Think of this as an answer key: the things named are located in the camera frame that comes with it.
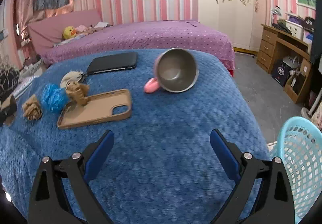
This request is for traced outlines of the blue plastic bag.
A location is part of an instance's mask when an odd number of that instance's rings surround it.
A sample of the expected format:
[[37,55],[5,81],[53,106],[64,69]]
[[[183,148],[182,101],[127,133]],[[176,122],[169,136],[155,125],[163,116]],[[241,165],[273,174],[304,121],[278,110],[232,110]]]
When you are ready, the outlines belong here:
[[68,101],[65,89],[53,83],[45,86],[40,99],[41,106],[45,110],[56,114],[61,113]]

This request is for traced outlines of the small brown paper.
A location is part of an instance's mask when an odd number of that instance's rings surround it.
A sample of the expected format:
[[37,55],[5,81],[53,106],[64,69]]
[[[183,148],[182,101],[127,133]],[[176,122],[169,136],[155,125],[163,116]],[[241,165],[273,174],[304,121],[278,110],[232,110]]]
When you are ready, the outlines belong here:
[[85,106],[88,103],[88,91],[89,85],[78,83],[78,82],[69,82],[65,87],[65,92],[67,96],[75,101],[78,105]]

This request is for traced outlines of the beige cloth pouch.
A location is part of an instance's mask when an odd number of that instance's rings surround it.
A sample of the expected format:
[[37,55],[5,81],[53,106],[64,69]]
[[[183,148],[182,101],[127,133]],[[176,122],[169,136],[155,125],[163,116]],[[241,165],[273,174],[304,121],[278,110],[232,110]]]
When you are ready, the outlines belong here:
[[66,73],[60,83],[60,88],[65,88],[71,82],[80,82],[84,77],[82,71],[70,71]]

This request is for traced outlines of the brown cardboard piece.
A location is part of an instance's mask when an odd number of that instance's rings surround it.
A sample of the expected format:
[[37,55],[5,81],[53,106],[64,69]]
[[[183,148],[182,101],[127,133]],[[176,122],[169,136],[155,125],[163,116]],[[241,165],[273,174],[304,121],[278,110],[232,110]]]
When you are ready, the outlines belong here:
[[16,99],[14,96],[11,94],[1,105],[1,109],[4,109],[5,107],[9,106],[11,103],[16,103]]

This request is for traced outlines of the light blue trash basket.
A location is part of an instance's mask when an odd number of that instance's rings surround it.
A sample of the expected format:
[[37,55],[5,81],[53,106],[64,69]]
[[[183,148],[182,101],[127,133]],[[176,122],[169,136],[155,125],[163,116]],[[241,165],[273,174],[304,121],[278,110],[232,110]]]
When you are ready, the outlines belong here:
[[282,159],[287,171],[295,223],[299,223],[321,193],[321,131],[308,119],[289,118],[270,151],[270,157],[276,156]]

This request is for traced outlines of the black white patterned bag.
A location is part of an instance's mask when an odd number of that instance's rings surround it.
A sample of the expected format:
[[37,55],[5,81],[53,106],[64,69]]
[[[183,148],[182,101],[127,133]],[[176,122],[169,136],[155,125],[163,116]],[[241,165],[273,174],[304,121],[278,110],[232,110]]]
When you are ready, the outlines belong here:
[[1,68],[0,79],[1,102],[4,102],[17,87],[19,72],[14,68]]

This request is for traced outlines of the pink sofa headboard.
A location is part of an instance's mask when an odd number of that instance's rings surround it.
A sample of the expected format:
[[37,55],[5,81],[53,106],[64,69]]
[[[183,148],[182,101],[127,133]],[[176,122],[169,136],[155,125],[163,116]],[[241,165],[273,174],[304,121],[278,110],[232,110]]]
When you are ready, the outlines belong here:
[[63,30],[68,26],[95,26],[102,18],[97,10],[73,11],[57,15],[27,25],[34,50],[44,55],[54,44],[62,41]]

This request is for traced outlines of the yellow duck plush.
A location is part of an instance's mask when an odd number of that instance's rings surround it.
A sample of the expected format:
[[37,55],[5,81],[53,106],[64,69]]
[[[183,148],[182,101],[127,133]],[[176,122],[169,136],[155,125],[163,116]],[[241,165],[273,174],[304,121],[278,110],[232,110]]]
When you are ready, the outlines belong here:
[[77,30],[73,26],[68,26],[63,30],[62,39],[68,40],[75,38],[77,34]]

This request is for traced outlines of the tan phone case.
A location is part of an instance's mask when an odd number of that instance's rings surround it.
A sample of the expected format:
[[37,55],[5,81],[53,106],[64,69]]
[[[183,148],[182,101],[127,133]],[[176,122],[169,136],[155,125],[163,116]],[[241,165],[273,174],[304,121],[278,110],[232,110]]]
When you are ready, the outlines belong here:
[[124,120],[132,112],[132,98],[128,89],[119,89],[88,97],[86,105],[68,102],[57,120],[59,129],[70,129]]

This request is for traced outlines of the black box under desk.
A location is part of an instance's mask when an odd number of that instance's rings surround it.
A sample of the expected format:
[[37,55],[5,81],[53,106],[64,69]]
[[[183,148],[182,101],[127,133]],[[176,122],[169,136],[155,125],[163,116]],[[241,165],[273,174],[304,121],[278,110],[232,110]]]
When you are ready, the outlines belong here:
[[289,79],[290,70],[290,66],[285,64],[285,62],[283,62],[282,60],[278,60],[273,67],[271,76],[276,82],[284,87],[287,83],[287,80]]

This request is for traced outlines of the wooden desk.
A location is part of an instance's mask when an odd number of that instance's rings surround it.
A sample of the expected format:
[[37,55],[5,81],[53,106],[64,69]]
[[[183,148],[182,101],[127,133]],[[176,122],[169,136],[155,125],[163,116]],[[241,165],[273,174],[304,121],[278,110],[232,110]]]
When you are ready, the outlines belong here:
[[277,70],[277,64],[291,57],[299,62],[300,85],[295,86],[292,78],[288,78],[284,92],[294,103],[303,103],[310,90],[312,64],[307,53],[308,44],[302,40],[274,27],[262,25],[263,32],[256,64],[272,75]]

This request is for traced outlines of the blue quilted blanket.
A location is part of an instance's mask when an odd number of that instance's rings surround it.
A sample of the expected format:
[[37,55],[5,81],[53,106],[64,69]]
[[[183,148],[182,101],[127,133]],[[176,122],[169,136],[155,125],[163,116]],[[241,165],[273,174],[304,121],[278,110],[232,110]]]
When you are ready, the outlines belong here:
[[90,76],[90,94],[126,88],[128,119],[69,130],[44,111],[29,121],[18,109],[1,127],[1,177],[22,215],[27,215],[33,179],[42,158],[66,159],[106,130],[115,144],[90,187],[114,223],[209,223],[234,187],[210,145],[219,129],[243,152],[267,159],[258,123],[226,67],[213,55],[194,51],[199,77],[189,91],[143,92],[161,50],[139,50],[132,70]]

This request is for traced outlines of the pink steel mug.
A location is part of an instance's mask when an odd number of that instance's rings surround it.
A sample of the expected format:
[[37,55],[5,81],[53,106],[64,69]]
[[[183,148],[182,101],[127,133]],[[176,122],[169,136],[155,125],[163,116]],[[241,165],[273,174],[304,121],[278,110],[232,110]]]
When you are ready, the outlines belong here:
[[171,93],[191,89],[199,76],[195,57],[187,50],[172,48],[158,56],[154,63],[154,77],[144,85],[144,92],[151,94],[162,88]]

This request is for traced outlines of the purple dotted bed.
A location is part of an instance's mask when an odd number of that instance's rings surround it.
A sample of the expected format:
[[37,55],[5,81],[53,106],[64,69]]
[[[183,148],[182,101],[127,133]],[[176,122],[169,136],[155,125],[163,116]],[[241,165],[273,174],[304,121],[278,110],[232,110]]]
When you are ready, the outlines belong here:
[[182,48],[217,57],[230,73],[235,53],[229,37],[198,21],[152,21],[103,28],[41,54],[46,64],[115,50]]

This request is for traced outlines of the white wardrobe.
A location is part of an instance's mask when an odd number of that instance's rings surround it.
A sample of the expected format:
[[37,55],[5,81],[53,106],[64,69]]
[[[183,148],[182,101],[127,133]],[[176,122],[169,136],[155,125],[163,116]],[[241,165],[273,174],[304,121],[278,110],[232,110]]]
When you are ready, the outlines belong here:
[[198,0],[198,20],[226,34],[234,48],[260,49],[266,0]]

